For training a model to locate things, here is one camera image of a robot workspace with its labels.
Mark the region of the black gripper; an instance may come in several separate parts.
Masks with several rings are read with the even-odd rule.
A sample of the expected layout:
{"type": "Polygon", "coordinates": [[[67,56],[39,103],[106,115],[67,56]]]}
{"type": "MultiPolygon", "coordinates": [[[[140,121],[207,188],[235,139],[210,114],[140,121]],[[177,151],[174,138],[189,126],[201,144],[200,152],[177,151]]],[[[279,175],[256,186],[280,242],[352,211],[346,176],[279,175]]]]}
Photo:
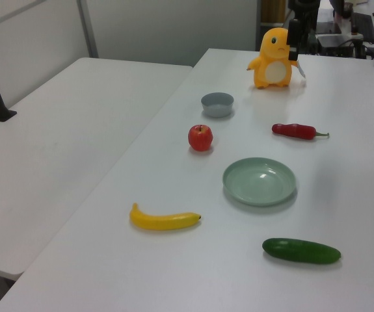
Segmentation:
{"type": "MultiPolygon", "coordinates": [[[[320,0],[289,0],[288,8],[293,11],[294,19],[289,21],[287,32],[287,45],[289,46],[289,60],[297,61],[301,44],[301,22],[308,18],[316,19],[320,0]]],[[[310,21],[305,30],[305,53],[317,53],[316,21],[310,21]]]]}

